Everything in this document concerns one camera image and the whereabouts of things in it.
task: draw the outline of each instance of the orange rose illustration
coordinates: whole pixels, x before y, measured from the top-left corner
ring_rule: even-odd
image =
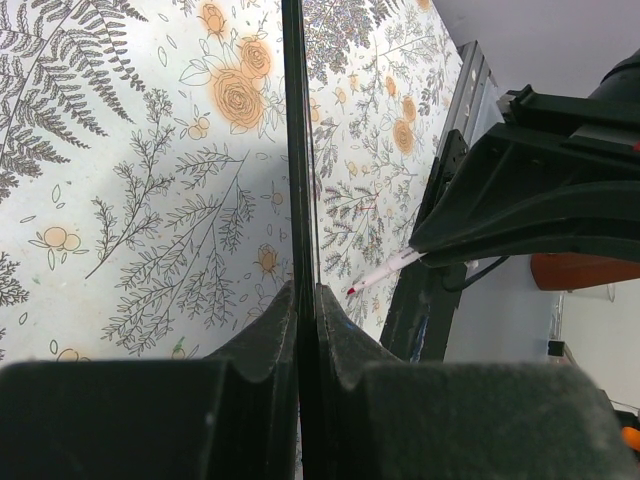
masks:
[[[309,99],[309,104],[311,105],[311,121],[318,123],[320,121],[320,112],[318,112],[320,105],[313,98]]]
[[[407,96],[402,100],[402,112],[407,122],[413,122],[416,119],[416,105],[413,98]]]
[[[238,70],[221,70],[213,84],[213,95],[220,113],[237,125],[253,128],[262,119],[263,98]]]
[[[413,133],[409,128],[409,122],[398,120],[393,126],[393,141],[396,142],[398,149],[408,155],[413,150]]]
[[[278,252],[268,243],[260,246],[258,249],[258,261],[263,275],[273,275],[278,266]]]
[[[271,70],[271,58],[264,45],[258,41],[242,46],[242,73],[247,78],[262,78]]]
[[[206,4],[202,7],[202,19],[207,24],[207,29],[211,35],[221,36],[226,23],[222,12],[215,5]]]
[[[387,77],[386,86],[387,86],[387,92],[389,92],[389,95],[391,95],[392,97],[395,97],[396,96],[396,82],[393,80],[393,78]]]
[[[351,93],[358,91],[358,85],[358,75],[356,73],[349,75],[349,87],[351,88]]]

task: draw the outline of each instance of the orange flower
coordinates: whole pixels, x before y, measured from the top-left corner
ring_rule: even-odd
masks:
[[[393,141],[398,149],[408,155],[413,150],[413,133],[409,127],[409,122],[398,120],[393,127]]]
[[[262,119],[264,99],[238,70],[221,70],[213,85],[213,95],[220,113],[232,123],[253,128]]]
[[[392,97],[395,97],[396,96],[396,82],[393,80],[393,78],[387,77],[386,84],[387,84],[387,92],[389,92],[389,95],[391,95]]]
[[[358,175],[358,167],[356,167],[356,164],[353,162],[349,162],[347,164],[347,170],[349,170],[349,175],[355,177],[356,175]]]
[[[202,19],[207,25],[207,29],[211,35],[221,36],[224,31],[224,24],[226,23],[222,12],[218,7],[211,4],[206,4],[202,7]]]
[[[344,105],[344,103],[347,101],[347,94],[344,93],[344,90],[342,90],[340,87],[337,87],[334,94],[338,99],[336,103],[341,103]]]
[[[67,239],[62,245],[62,248],[64,248],[68,252],[73,252],[78,248],[80,248],[81,244],[82,244],[82,241],[80,240],[80,237],[77,235],[74,235],[73,233],[70,233],[69,235],[67,235]]]
[[[278,252],[268,243],[263,244],[258,249],[258,265],[264,275],[273,275],[278,266]]]
[[[320,112],[318,112],[320,105],[318,105],[313,98],[309,99],[309,104],[311,106],[311,121],[318,123],[320,121]]]
[[[358,85],[358,75],[356,73],[349,75],[349,87],[351,88],[351,93],[358,91]]]
[[[416,105],[413,103],[413,98],[406,96],[402,100],[402,111],[404,112],[404,119],[407,122],[413,122],[416,119]]]
[[[67,232],[64,228],[51,227],[46,232],[44,232],[44,243],[46,243],[50,247],[61,247],[66,241]]]
[[[90,360],[87,357],[81,357],[80,354],[73,348],[67,348],[66,350],[63,350],[62,353],[60,353],[60,355],[58,355],[58,358],[56,359],[56,361],[57,362],[77,362],[77,361],[89,362]]]
[[[251,41],[242,46],[242,73],[247,78],[262,78],[271,70],[271,58],[261,42]]]

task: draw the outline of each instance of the white wall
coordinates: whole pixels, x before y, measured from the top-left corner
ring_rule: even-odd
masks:
[[[640,48],[638,0],[433,0],[456,45],[478,40],[501,89],[585,97]]]
[[[615,288],[613,303],[566,295],[561,336],[610,399],[640,406],[640,280]]]

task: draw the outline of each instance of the leaf sketch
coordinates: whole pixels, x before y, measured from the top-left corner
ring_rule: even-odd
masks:
[[[51,201],[53,203],[58,203],[58,201],[60,200],[60,185],[56,185],[55,187],[53,187],[53,191],[51,192]]]
[[[327,67],[345,73],[350,44],[369,48],[373,32],[366,0],[304,0],[304,30],[309,80],[327,84]]]
[[[7,329],[0,328],[0,340],[2,340],[6,334],[7,334]],[[5,350],[3,348],[0,348],[0,362],[4,360],[5,353],[6,353]]]
[[[368,296],[364,290],[360,290],[353,295],[347,297],[347,306],[345,313],[351,321],[362,328],[367,319],[367,311],[369,309]]]
[[[389,50],[381,55],[388,59],[392,53],[399,54],[409,68],[433,63],[442,48],[433,24],[424,22],[411,5],[404,12],[404,18],[385,29]]]
[[[333,143],[333,136],[339,126],[329,117],[313,131],[313,155],[316,170],[322,178],[330,177],[333,166],[338,163],[338,145]]]
[[[424,117],[431,113],[432,106],[440,104],[440,93],[444,89],[444,69],[436,70],[432,68],[425,79],[425,88],[420,93],[420,108],[418,112]]]
[[[378,112],[380,108],[380,97],[383,92],[382,72],[378,65],[378,44],[374,39],[375,54],[362,67],[362,70],[370,75],[370,80],[366,85],[360,86],[360,92],[364,95],[364,100],[358,100],[356,109],[360,111],[360,115],[355,120],[349,122],[349,133],[353,138],[360,138],[362,130],[369,126],[372,113]]]
[[[416,177],[416,173],[412,173],[407,165],[400,161],[394,160],[394,148],[391,141],[386,136],[381,136],[380,129],[374,125],[369,132],[362,139],[362,146],[369,152],[372,158],[371,166],[369,167],[371,173],[377,178],[381,178],[383,172],[386,173],[383,185],[390,186],[391,181],[398,176]]]
[[[233,166],[235,172],[221,198],[196,194],[168,213],[165,228],[174,231],[171,241],[145,248],[138,261],[122,269],[117,287],[127,294],[121,297],[117,316],[103,328],[103,339],[115,337],[117,346],[140,355],[173,330],[177,312],[207,328],[233,320],[236,293],[221,250],[235,251],[242,226],[252,217],[253,198],[239,183],[247,157],[232,158],[226,145],[179,157],[177,172],[185,191],[202,189],[209,176],[225,167]]]
[[[400,4],[404,5],[404,0],[369,0],[369,4],[369,11],[379,28],[384,20],[398,12]]]
[[[360,251],[367,263],[380,265],[385,226],[378,211],[379,195],[379,191],[352,187],[342,181],[325,188],[325,213],[332,219],[332,225],[324,227],[324,242],[320,245],[322,250],[329,250],[325,273],[335,273],[338,278],[351,275],[351,249]]]
[[[398,245],[407,245],[413,231],[413,225],[416,223],[416,215],[419,206],[417,206],[411,215],[402,215],[399,217],[392,229],[393,235],[399,239]]]
[[[119,117],[131,121],[113,77],[135,90],[144,84],[126,58],[125,17],[146,19],[123,0],[22,0],[10,18],[0,0],[0,202],[19,184],[38,177],[38,162],[66,163],[39,130],[78,148],[89,148],[69,127],[75,121],[98,136],[106,131],[87,108],[86,82]]]
[[[163,67],[167,66],[167,51],[164,49],[163,46],[158,47],[158,60],[160,60],[160,63],[162,64]]]
[[[196,8],[195,0],[171,0],[171,1],[175,6],[180,7],[180,10],[182,11],[182,13],[184,13],[185,17],[188,17],[189,15],[191,15]]]
[[[98,240],[98,265],[87,275],[93,275],[121,245],[131,249],[144,244],[138,238],[141,235],[152,239],[157,228],[162,223],[158,212],[150,205],[152,195],[167,195],[169,187],[174,181],[173,176],[155,175],[154,167],[160,161],[160,155],[167,153],[171,145],[171,137],[175,131],[173,126],[163,126],[162,120],[171,118],[172,104],[167,92],[153,89],[144,94],[147,107],[147,121],[152,125],[149,130],[150,139],[145,138],[142,131],[131,134],[131,147],[140,157],[139,165],[122,162],[113,170],[121,179],[125,180],[126,204],[121,232],[116,233],[118,218],[113,215],[113,205],[97,198],[92,201],[98,207],[96,218],[100,220],[102,237]]]
[[[0,252],[0,307],[17,305],[29,299],[29,292],[13,277],[18,266],[19,262],[9,260],[9,254]]]

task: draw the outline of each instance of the fern leaf illustration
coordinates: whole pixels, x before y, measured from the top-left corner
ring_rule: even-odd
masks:
[[[27,4],[21,3],[18,7],[18,29],[29,35],[29,22],[27,21]]]
[[[128,66],[131,60],[123,57],[127,53],[127,49],[123,48],[127,42],[122,37],[127,32],[123,30],[125,24],[115,20],[122,20],[125,15],[112,2],[113,0],[83,0],[71,18],[78,20],[85,31],[99,38],[98,42],[104,47],[103,53],[109,57],[107,61],[114,64],[112,70],[120,74],[120,80],[129,80],[131,88],[144,91],[146,87],[135,73],[135,68]]]
[[[22,124],[28,124],[31,127],[41,127],[56,137],[70,143],[76,147],[89,148],[89,145],[78,140],[73,132],[69,131],[65,123],[60,119],[60,115],[56,115],[55,107],[46,108],[49,99],[42,98],[35,102],[37,95],[40,93],[37,89],[31,89],[23,99],[18,100],[15,110],[15,118]]]
[[[42,93],[49,94],[51,100],[58,101],[58,107],[64,107],[65,113],[70,113],[71,118],[79,125],[97,135],[105,135],[98,126],[96,118],[91,115],[91,110],[87,108],[84,101],[85,94],[76,93],[80,90],[80,85],[65,83],[74,80],[76,75],[69,73],[66,65],[52,65],[54,59],[41,56],[34,65],[33,85],[42,85]]]
[[[0,173],[0,201],[9,198],[11,195],[10,188],[16,188],[18,180],[9,172]]]
[[[127,17],[135,18],[136,20],[140,20],[141,22],[148,22],[147,17],[138,12],[135,8],[131,6],[127,0],[115,0],[114,5],[120,9],[122,13],[124,13]]]
[[[33,57],[42,51],[45,41],[34,35],[29,35],[13,30],[0,31],[0,49],[14,54],[20,54],[23,58]]]
[[[5,138],[5,146],[8,150],[5,150],[2,156],[0,167],[18,175],[39,176],[40,167],[34,160],[52,163],[70,161],[68,158],[58,155],[50,142],[43,141],[42,137],[33,135],[33,129],[23,129],[22,125],[14,125],[9,128]]]
[[[69,16],[71,8],[69,0],[34,0],[31,3],[31,8],[37,8],[42,6],[40,10],[40,16],[47,15],[47,22],[55,22],[56,20],[62,20]]]
[[[60,28],[51,37],[50,45],[54,57],[60,55],[62,60],[70,57],[70,66],[82,73],[83,78],[89,79],[91,88],[114,113],[123,120],[133,122],[110,85],[109,72],[100,69],[105,63],[102,59],[104,54],[95,35],[84,30]],[[94,133],[106,135],[97,130]]]
[[[9,65],[9,55],[0,56],[0,98],[3,100],[13,98],[22,91],[26,79],[23,77],[22,63],[18,57]],[[4,112],[10,116],[11,111]]]
[[[11,19],[9,18],[9,12],[7,12],[7,1],[0,1],[0,28],[2,30],[11,30]]]

